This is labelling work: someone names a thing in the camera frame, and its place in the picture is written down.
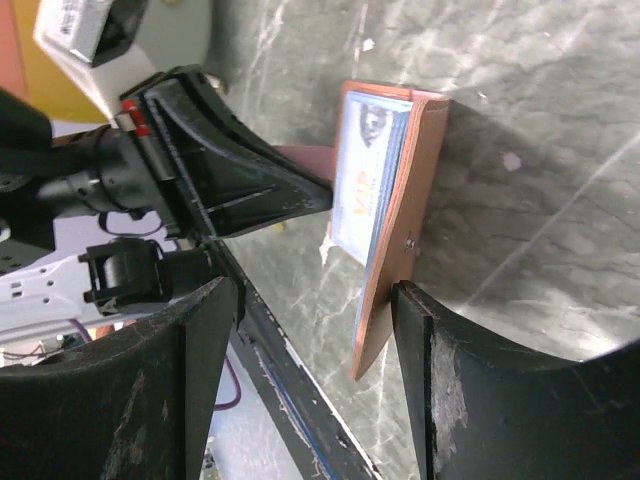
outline card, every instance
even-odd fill
[[[388,206],[393,191],[391,178],[395,179],[411,106],[412,102],[360,92],[345,96],[332,240],[362,265],[384,220],[377,219],[386,212],[380,205]]]

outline marble surface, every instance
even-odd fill
[[[635,0],[225,0],[210,64],[272,143],[332,144],[347,78],[455,100],[415,280],[470,319],[583,359],[640,336]],[[347,378],[363,268],[329,214],[229,242],[387,479],[417,479],[393,343]]]

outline red component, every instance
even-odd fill
[[[147,137],[151,135],[151,129],[147,125],[147,122],[145,122],[144,115],[142,115],[142,112],[136,105],[136,102],[131,99],[123,100],[122,109],[125,113],[128,113],[131,120],[133,120],[133,124],[136,126],[136,136]]]

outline yellow object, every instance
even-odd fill
[[[104,123],[105,117],[33,40],[39,0],[12,0],[29,103],[49,118]]]

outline orange leather wallet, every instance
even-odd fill
[[[446,95],[409,88],[345,82],[334,164],[339,152],[344,99],[350,91],[413,102],[391,201],[369,269],[367,286],[362,292],[364,298],[350,370],[351,378],[358,380],[373,364],[393,330],[390,306],[393,284],[410,279],[413,273],[450,99]]]

